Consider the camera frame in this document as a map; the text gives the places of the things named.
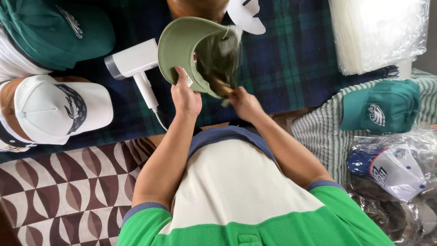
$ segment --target table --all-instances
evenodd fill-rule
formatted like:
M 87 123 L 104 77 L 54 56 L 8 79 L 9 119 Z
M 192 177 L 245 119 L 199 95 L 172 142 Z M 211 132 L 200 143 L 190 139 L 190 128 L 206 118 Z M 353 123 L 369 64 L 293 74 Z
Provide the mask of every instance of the table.
M 165 0 L 78 0 L 104 9 L 116 32 L 112 53 L 151 38 L 159 39 L 171 22 Z M 336 62 L 328 0 L 262 0 L 259 17 L 266 33 L 244 33 L 242 65 L 238 84 L 254 94 L 269 113 L 287 112 L 322 105 L 339 89 L 387 76 L 388 69 L 363 75 L 343 76 Z M 231 23 L 226 15 L 222 24 Z M 114 120 L 102 129 L 79 134 L 65 145 L 39 145 L 24 153 L 1 153 L 0 162 L 67 150 L 99 146 L 165 133 L 148 109 L 132 78 L 111 77 L 104 57 L 78 62 L 74 69 L 52 76 L 75 75 L 104 85 L 114 106 Z M 175 110 L 170 83 L 159 68 L 146 72 L 157 97 L 159 114 L 169 125 Z M 202 95 L 203 108 L 196 125 L 207 126 L 237 119 L 232 108 Z

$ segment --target white cap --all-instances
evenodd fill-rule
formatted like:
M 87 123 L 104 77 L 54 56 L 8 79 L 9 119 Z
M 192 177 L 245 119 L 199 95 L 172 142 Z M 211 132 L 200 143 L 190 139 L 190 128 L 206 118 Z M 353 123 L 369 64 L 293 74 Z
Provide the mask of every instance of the white cap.
M 57 82 L 48 75 L 24 79 L 15 91 L 14 106 L 23 131 L 41 144 L 65 144 L 70 135 L 108 125 L 114 115 L 102 85 Z
M 411 200 L 425 188 L 425 177 L 407 144 L 377 150 L 355 150 L 349 172 L 374 180 L 392 196 Z

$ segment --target dark green cap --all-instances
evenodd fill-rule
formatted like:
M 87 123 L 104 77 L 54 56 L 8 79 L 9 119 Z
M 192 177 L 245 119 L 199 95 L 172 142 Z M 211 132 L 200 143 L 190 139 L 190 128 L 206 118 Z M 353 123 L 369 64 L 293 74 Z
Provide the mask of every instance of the dark green cap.
M 234 73 L 240 56 L 240 35 L 235 29 L 198 17 L 182 17 L 164 29 L 158 44 L 158 64 L 164 78 L 177 83 L 175 66 L 185 69 L 193 91 L 221 98 L 209 86 L 208 75 L 236 88 Z
M 382 80 L 374 87 L 343 98 L 342 130 L 404 133 L 411 130 L 420 108 L 419 85 L 411 80 Z
M 109 53 L 115 34 L 99 8 L 53 0 L 0 0 L 0 21 L 23 51 L 42 66 L 65 70 Z

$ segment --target patterned rug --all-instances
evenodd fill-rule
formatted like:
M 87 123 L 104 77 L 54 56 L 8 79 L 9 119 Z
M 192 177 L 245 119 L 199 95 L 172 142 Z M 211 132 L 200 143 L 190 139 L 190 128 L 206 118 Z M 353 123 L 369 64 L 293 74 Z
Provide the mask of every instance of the patterned rug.
M 0 204 L 23 246 L 115 246 L 155 146 L 137 139 L 0 165 Z
M 296 119 L 291 126 L 292 135 L 322 162 L 334 180 L 342 186 L 346 185 L 348 177 L 346 161 L 354 136 L 369 135 L 365 131 L 340 130 L 343 97 L 348 92 L 373 87 L 379 81 L 341 89 L 327 103 Z M 419 84 L 421 95 L 421 108 L 415 125 L 436 124 L 437 76 L 413 69 L 412 81 Z

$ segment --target striped towel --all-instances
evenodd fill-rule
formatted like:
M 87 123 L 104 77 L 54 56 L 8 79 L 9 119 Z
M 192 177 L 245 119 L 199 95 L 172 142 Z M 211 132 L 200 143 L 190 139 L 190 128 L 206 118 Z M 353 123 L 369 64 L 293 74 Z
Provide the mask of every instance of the striped towel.
M 437 76 L 418 69 L 412 70 L 412 81 L 420 86 L 421 107 L 416 126 L 437 123 Z M 343 112 L 343 97 L 346 93 L 371 88 L 381 80 L 341 89 L 320 108 L 296 119 L 291 125 L 292 135 L 307 147 L 325 166 L 334 180 L 345 186 L 348 180 L 347 157 L 354 136 L 368 136 L 366 131 L 342 131 L 340 123 Z

